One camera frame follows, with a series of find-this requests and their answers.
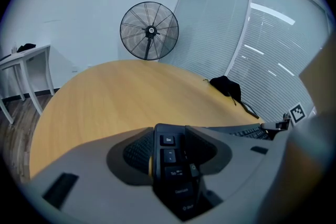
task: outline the fan grille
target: fan grille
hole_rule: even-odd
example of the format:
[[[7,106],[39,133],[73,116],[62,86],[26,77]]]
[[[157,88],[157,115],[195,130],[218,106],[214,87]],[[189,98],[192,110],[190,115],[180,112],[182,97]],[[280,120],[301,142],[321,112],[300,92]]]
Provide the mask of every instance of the fan grille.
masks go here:
[[[147,58],[148,44],[145,30],[149,26],[157,29],[151,40]],[[134,56],[145,60],[157,60],[166,56],[175,46],[179,37],[178,22],[174,14],[156,2],[143,2],[133,6],[123,17],[120,37],[126,49]]]

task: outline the floor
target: floor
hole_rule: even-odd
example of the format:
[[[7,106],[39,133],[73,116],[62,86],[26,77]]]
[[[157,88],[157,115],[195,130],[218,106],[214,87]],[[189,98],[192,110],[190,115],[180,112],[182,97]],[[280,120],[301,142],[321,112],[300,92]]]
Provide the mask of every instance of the floor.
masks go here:
[[[44,109],[51,95],[41,95],[37,99]],[[5,104],[14,123],[10,124],[0,111],[0,154],[16,182],[25,183],[29,176],[29,153],[36,124],[39,119],[30,98]]]

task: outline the wooden table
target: wooden table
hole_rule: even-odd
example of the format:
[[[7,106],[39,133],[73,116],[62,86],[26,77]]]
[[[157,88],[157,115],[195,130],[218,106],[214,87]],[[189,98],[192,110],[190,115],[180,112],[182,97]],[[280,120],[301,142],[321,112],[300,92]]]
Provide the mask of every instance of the wooden table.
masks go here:
[[[157,123],[261,123],[203,77],[164,63],[107,62],[78,74],[50,100],[36,126],[30,176],[77,145]]]
[[[50,45],[45,45],[21,52],[16,52],[12,54],[11,56],[5,58],[4,60],[0,61],[0,70],[5,70],[7,68],[13,67],[14,68],[14,76],[15,76],[15,82],[16,82],[16,88],[19,91],[20,97],[22,100],[25,100],[25,97],[23,95],[23,91],[20,88],[20,84],[18,82],[18,76],[17,76],[17,66],[20,66],[21,73],[22,73],[22,79],[25,82],[25,85],[27,87],[29,96],[31,97],[31,100],[37,110],[37,112],[41,115],[42,114],[42,108],[36,98],[35,92],[33,91],[33,87],[29,82],[29,74],[27,69],[27,61],[31,59],[34,56],[37,56],[39,54],[44,54],[46,58],[46,79],[47,84],[50,89],[51,95],[54,95],[54,86],[52,84],[50,70],[49,70],[49,51],[50,51]]]

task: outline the baseboard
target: baseboard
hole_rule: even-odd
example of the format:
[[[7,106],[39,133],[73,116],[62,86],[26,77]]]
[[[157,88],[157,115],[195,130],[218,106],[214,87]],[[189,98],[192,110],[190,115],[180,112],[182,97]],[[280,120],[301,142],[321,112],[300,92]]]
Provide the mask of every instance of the baseboard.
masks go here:
[[[50,94],[50,90],[35,92],[36,96],[47,95],[47,94]],[[30,98],[29,93],[24,93],[24,96],[25,96],[25,98]],[[2,101],[4,103],[7,103],[7,102],[15,101],[15,100],[21,100],[21,97],[19,95],[15,95],[15,96],[4,98]]]

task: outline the keyboard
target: keyboard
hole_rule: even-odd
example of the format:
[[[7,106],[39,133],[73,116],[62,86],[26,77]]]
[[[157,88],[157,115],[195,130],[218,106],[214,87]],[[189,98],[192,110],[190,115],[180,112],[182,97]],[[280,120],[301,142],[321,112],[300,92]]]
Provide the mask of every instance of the keyboard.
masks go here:
[[[266,130],[260,127],[260,124],[249,124],[241,126],[229,126],[229,127],[208,127],[208,129],[226,133],[234,136],[248,137],[254,139],[271,140]]]

